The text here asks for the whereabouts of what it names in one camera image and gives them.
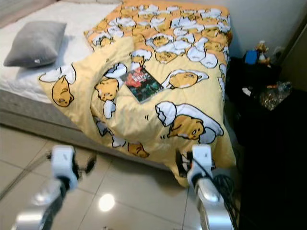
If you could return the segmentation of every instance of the metal robot arm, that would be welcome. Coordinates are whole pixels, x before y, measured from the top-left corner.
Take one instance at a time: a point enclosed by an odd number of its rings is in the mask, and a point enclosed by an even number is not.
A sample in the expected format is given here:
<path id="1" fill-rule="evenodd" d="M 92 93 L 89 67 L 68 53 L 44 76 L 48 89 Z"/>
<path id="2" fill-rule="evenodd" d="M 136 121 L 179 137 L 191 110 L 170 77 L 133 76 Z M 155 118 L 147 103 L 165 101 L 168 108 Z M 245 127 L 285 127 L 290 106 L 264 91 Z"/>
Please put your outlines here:
<path id="1" fill-rule="evenodd" d="M 224 199 L 213 184 L 211 175 L 211 148 L 209 145 L 192 147 L 191 167 L 188 182 L 196 194 L 197 209 L 201 216 L 203 230 L 233 230 Z"/>
<path id="2" fill-rule="evenodd" d="M 52 149 L 51 168 L 53 178 L 44 183 L 28 206 L 19 213 L 12 230 L 49 230 L 53 218 L 62 207 L 66 192 L 78 185 L 79 172 L 89 173 L 94 167 L 95 158 L 85 169 L 75 162 L 73 146 L 56 145 Z"/>

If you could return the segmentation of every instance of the gray pillow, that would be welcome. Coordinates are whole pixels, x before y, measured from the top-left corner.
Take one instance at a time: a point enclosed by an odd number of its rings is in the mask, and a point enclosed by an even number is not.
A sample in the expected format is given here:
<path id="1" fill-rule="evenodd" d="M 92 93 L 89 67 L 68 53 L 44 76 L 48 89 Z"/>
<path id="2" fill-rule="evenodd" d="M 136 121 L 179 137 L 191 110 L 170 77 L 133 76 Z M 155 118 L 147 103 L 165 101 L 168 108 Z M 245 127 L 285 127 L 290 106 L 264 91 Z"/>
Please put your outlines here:
<path id="1" fill-rule="evenodd" d="M 56 61 L 66 23 L 27 23 L 16 35 L 4 66 L 38 67 Z"/>

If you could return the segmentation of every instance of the bed frame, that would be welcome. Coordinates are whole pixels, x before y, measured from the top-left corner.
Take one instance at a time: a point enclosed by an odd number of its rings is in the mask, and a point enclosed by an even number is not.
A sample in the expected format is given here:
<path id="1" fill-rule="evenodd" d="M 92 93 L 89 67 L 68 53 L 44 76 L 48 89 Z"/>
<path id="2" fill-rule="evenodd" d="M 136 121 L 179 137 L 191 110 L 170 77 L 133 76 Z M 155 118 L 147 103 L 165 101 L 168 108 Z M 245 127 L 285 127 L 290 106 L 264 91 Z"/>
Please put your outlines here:
<path id="1" fill-rule="evenodd" d="M 89 139 L 53 104 L 33 101 L 3 90 L 0 90 L 0 124 L 169 171 L 163 164 L 125 155 Z"/>

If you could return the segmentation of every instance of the floor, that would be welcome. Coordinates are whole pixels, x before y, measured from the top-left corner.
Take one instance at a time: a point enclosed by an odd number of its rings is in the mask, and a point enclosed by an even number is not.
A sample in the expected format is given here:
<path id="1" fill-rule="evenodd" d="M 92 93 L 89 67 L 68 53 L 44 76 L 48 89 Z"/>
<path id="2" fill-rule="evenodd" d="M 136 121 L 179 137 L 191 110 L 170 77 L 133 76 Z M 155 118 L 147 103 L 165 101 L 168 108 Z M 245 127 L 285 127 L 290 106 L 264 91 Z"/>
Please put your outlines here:
<path id="1" fill-rule="evenodd" d="M 49 139 L 0 126 L 0 191 L 23 169 L 53 145 Z M 92 151 L 76 148 L 82 165 Z M 29 172 L 1 201 L 0 229 L 9 230 L 29 198 L 51 177 L 46 161 Z M 112 194 L 115 205 L 107 212 L 99 208 L 104 194 Z M 97 163 L 78 188 L 69 192 L 55 217 L 53 230 L 199 230 L 200 216 L 191 189 L 178 185 L 170 172 L 98 155 Z"/>

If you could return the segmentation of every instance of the yellow comforter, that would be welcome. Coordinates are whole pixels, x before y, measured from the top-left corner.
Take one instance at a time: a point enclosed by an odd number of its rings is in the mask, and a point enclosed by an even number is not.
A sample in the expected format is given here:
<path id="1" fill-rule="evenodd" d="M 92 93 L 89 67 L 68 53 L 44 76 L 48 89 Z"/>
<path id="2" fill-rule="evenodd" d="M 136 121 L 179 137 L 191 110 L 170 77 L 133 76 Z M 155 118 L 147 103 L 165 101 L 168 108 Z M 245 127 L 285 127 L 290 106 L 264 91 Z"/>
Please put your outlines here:
<path id="1" fill-rule="evenodd" d="M 91 139 L 168 166 L 210 144 L 216 167 L 235 164 L 223 125 L 231 40 L 224 7 L 130 0 L 84 35 L 95 51 L 39 77 L 54 105 Z M 164 87 L 140 104 L 119 78 L 143 66 Z"/>

